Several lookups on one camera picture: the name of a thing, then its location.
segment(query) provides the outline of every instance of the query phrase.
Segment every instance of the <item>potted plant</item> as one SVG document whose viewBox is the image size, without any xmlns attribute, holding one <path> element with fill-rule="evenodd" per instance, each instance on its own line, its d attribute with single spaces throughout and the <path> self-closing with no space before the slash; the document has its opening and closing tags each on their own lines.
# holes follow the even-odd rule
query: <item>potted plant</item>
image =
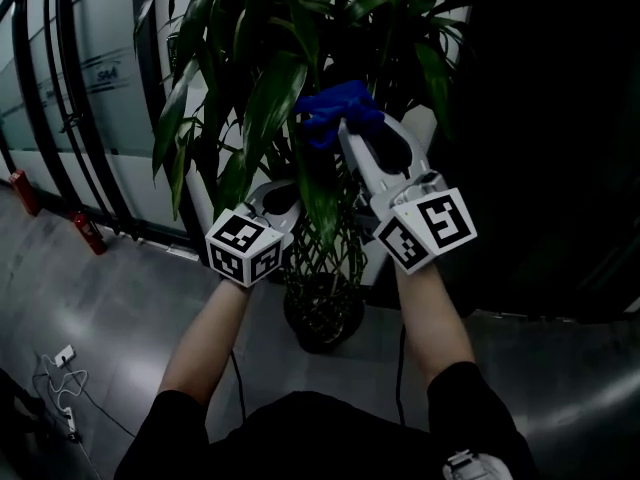
<svg viewBox="0 0 640 480">
<path fill-rule="evenodd" d="M 135 30 L 153 0 L 146 0 Z M 365 258 L 352 212 L 358 186 L 338 150 L 317 150 L 292 113 L 301 95 L 362 80 L 381 110 L 401 120 L 433 109 L 448 137 L 455 65 L 449 41 L 463 44 L 465 23 L 442 13 L 470 0 L 191 0 L 177 39 L 173 89 L 155 129 L 153 175 L 168 147 L 174 215 L 191 160 L 219 215 L 247 196 L 260 169 L 295 178 L 306 214 L 285 265 L 285 312 L 301 344 L 329 350 L 362 318 Z M 174 1 L 170 0 L 170 15 Z M 200 71 L 208 92 L 185 116 L 189 84 Z M 221 132 L 230 115 L 243 146 L 219 173 Z"/>
</svg>

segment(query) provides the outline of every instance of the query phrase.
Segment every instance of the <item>white cable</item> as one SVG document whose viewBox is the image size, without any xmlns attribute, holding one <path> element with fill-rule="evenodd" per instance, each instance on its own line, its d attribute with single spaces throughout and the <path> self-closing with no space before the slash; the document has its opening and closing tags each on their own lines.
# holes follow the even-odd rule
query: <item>white cable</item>
<svg viewBox="0 0 640 480">
<path fill-rule="evenodd" d="M 56 363 L 54 363 L 47 354 L 42 355 L 42 364 L 44 365 L 44 371 L 46 372 L 47 377 L 49 377 L 49 385 L 51 386 L 51 389 L 53 390 L 53 392 L 58 394 L 58 397 L 56 399 L 56 406 L 60 410 L 60 412 L 63 412 L 62 406 L 60 405 L 60 397 L 64 393 L 69 393 L 71 396 L 79 397 L 82 394 L 82 391 L 84 390 L 84 385 L 87 383 L 87 379 L 89 378 L 89 373 L 87 372 L 87 370 L 76 370 L 74 372 L 66 373 L 64 377 L 62 377 L 62 384 L 60 384 L 60 387 L 56 389 L 53 386 L 53 381 L 51 378 L 51 374 L 49 373 L 49 369 L 47 368 L 46 361 L 49 361 L 49 363 L 51 363 L 53 366 L 56 366 Z M 63 389 L 70 379 L 73 379 L 75 378 L 76 375 L 82 374 L 82 373 L 84 373 L 84 377 L 82 378 L 82 381 L 79 382 L 80 387 L 78 388 L 77 393 L 74 391 L 71 391 L 70 389 Z"/>
<path fill-rule="evenodd" d="M 78 444 L 80 445 L 80 449 L 82 450 L 82 453 L 84 453 L 84 456 L 87 458 L 87 461 L 89 462 L 89 464 L 91 464 L 91 467 L 93 468 L 93 472 L 98 477 L 98 480 L 102 480 L 102 477 L 100 476 L 100 473 L 98 473 L 98 468 L 96 468 L 96 465 L 93 463 L 93 461 L 89 457 L 89 454 L 87 453 L 87 450 L 84 449 L 84 446 L 82 446 L 82 443 L 80 441 L 78 441 Z"/>
</svg>

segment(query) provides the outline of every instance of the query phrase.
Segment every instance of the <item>black sleeve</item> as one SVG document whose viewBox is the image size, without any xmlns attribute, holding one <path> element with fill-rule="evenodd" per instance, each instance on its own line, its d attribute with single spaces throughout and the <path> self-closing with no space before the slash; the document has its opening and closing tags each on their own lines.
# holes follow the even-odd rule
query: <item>black sleeve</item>
<svg viewBox="0 0 640 480">
<path fill-rule="evenodd" d="M 427 392 L 429 426 L 444 453 L 486 453 L 501 459 L 514 480 L 539 478 L 527 442 L 475 364 L 450 366 Z"/>
<path fill-rule="evenodd" d="M 118 466 L 115 480 L 199 478 L 208 445 L 206 412 L 179 391 L 160 393 Z"/>
</svg>

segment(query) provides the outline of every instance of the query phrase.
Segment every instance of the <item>electrical outlet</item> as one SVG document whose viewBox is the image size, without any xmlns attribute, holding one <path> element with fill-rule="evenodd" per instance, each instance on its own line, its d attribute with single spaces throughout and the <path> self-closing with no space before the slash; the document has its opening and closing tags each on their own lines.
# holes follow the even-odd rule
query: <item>electrical outlet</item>
<svg viewBox="0 0 640 480">
<path fill-rule="evenodd" d="M 66 363 L 71 361 L 76 356 L 76 351 L 71 345 L 67 345 L 62 351 L 55 357 L 54 361 L 58 368 L 62 368 Z"/>
<path fill-rule="evenodd" d="M 71 434 L 75 434 L 76 420 L 73 419 L 73 411 L 71 410 L 71 407 L 65 407 L 64 409 L 62 409 L 62 412 L 65 414 L 67 418 L 67 423 L 69 424 L 69 432 Z"/>
</svg>

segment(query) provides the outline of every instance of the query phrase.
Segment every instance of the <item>black plant pot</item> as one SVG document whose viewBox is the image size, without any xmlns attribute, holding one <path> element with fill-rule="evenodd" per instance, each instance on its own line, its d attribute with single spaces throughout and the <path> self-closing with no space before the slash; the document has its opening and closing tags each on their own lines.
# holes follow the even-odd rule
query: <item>black plant pot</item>
<svg viewBox="0 0 640 480">
<path fill-rule="evenodd" d="M 289 284 L 284 314 L 309 353 L 334 350 L 360 326 L 364 305 L 357 286 L 343 276 L 319 272 Z"/>
</svg>

